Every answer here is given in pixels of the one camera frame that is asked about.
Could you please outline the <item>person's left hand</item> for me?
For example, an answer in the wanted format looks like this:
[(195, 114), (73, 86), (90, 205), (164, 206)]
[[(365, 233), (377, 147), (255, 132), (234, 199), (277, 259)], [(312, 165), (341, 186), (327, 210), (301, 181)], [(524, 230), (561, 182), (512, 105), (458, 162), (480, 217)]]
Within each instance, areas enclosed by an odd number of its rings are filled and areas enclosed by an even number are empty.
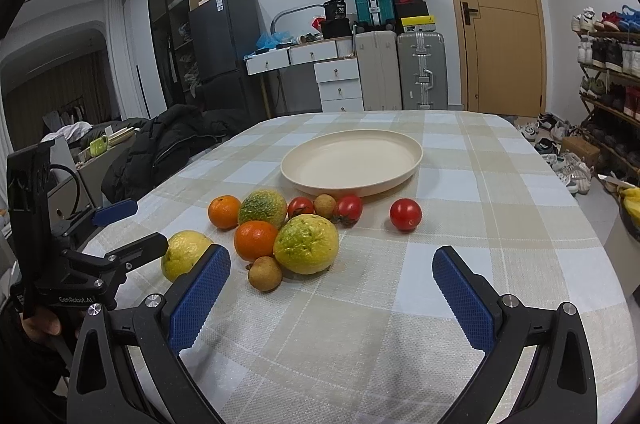
[(34, 342), (59, 337), (63, 332), (61, 320), (48, 309), (38, 308), (29, 317), (22, 313), (21, 325), (26, 335)]

